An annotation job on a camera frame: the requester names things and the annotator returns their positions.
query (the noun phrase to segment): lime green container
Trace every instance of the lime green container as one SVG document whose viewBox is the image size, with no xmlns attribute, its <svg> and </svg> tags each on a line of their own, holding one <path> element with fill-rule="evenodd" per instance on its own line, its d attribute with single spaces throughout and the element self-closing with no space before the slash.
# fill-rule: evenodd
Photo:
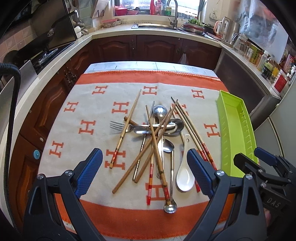
<svg viewBox="0 0 296 241">
<path fill-rule="evenodd" d="M 247 108 L 241 98 L 225 91 L 220 91 L 217 108 L 221 131 L 221 169 L 229 176 L 243 177 L 244 173 L 233 162 L 236 154 L 243 153 L 258 164 L 258 158 L 254 156 L 256 141 Z"/>
</svg>

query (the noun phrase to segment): sink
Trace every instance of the sink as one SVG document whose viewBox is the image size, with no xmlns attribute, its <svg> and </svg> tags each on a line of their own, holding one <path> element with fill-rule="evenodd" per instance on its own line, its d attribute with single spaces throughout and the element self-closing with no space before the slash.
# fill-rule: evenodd
<svg viewBox="0 0 296 241">
<path fill-rule="evenodd" d="M 156 29 L 167 29 L 173 31 L 179 31 L 171 25 L 155 24 L 155 23 L 135 23 L 132 28 L 156 28 Z"/>
</svg>

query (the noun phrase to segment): white and orange cloth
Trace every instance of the white and orange cloth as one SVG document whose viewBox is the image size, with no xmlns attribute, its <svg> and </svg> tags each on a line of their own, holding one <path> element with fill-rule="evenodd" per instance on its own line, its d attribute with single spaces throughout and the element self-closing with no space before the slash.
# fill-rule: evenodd
<svg viewBox="0 0 296 241">
<path fill-rule="evenodd" d="M 225 90 L 223 83 L 213 76 L 166 71 L 108 71 L 83 74 L 63 104 L 47 138 L 40 162 L 39 173 L 46 176 L 61 175 L 74 169 L 94 148 L 104 154 L 88 192 L 81 197 L 81 203 L 92 222 L 109 237 L 121 239 L 162 239 L 186 235 L 195 225 L 207 205 L 208 197 L 195 187 L 183 193 L 176 187 L 176 175 L 182 159 L 183 145 L 180 136 L 166 137 L 175 145 L 175 172 L 173 197 L 178 205 L 174 214 L 163 211 L 164 194 L 160 180 L 153 174 L 151 205 L 146 197 L 149 167 L 135 184 L 132 174 L 116 194 L 116 186 L 140 150 L 142 136 L 127 133 L 119 151 L 116 164 L 109 169 L 109 163 L 120 133 L 109 127 L 110 121 L 124 123 L 124 116 L 139 90 L 132 120 L 147 122 L 145 105 L 162 104 L 167 109 L 172 105 L 171 96 L 188 112 L 205 141 L 217 168 L 221 167 L 221 137 L 216 100 L 219 90 Z M 146 159 L 147 152 L 141 159 Z M 170 156 L 165 154 L 165 175 L 170 180 Z M 57 202 L 65 222 L 70 222 L 61 197 Z M 221 221 L 227 218 L 231 200 L 227 202 Z"/>
</svg>

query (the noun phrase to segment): white refrigerator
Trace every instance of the white refrigerator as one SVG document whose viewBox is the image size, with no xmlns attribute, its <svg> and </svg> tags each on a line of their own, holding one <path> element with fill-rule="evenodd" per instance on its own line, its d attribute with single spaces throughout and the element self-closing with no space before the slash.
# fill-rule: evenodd
<svg viewBox="0 0 296 241">
<path fill-rule="evenodd" d="M 296 166 L 296 81 L 254 134 L 257 147 L 281 155 Z M 276 174 L 272 167 L 262 161 L 260 164 L 267 173 Z"/>
</svg>

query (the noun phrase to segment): stove top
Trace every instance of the stove top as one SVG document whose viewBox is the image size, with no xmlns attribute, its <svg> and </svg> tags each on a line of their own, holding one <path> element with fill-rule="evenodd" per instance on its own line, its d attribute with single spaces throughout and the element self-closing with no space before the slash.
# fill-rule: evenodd
<svg viewBox="0 0 296 241">
<path fill-rule="evenodd" d="M 71 46 L 74 42 L 50 50 L 48 53 L 43 51 L 34 57 L 31 62 L 37 74 L 39 74 L 56 56 Z"/>
</svg>

